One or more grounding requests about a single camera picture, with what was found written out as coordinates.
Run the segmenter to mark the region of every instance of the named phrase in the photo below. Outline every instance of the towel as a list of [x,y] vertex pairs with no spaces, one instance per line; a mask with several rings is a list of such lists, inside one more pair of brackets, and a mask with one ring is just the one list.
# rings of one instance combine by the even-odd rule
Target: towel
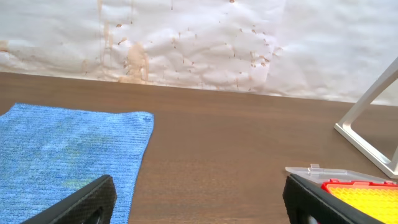
[[127,223],[153,128],[146,112],[15,104],[0,116],[0,223],[23,222],[103,174],[118,195],[111,223]]

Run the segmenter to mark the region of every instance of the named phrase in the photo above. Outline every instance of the metal stand leg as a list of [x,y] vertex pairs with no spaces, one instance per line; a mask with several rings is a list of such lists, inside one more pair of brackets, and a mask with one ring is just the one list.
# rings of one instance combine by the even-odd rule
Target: metal stand leg
[[365,110],[367,105],[380,95],[398,78],[398,58],[383,72],[375,83],[366,91],[346,115],[335,124],[335,129],[351,144],[370,159],[380,170],[390,178],[398,178],[398,148],[390,161],[385,155],[365,141],[351,129],[351,123]]

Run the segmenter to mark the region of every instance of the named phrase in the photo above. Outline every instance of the white wall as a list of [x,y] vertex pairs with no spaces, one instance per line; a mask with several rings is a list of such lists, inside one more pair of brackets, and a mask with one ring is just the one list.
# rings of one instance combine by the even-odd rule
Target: white wall
[[398,56],[395,0],[83,2],[0,3],[0,71],[356,101]]

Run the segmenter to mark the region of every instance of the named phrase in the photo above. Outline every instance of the yellow pegboard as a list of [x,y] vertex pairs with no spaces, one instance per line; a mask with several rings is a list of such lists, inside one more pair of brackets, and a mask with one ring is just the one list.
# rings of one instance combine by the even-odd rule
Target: yellow pegboard
[[398,224],[398,190],[329,187],[330,193],[384,223]]

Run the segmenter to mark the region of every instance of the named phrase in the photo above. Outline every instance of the tabletop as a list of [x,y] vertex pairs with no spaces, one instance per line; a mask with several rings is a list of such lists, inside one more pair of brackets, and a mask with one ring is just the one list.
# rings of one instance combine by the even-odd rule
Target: tabletop
[[[16,102],[155,114],[129,223],[289,223],[285,166],[387,178],[333,129],[352,103],[0,73],[0,114]],[[391,158],[397,112],[372,105],[353,129]]]

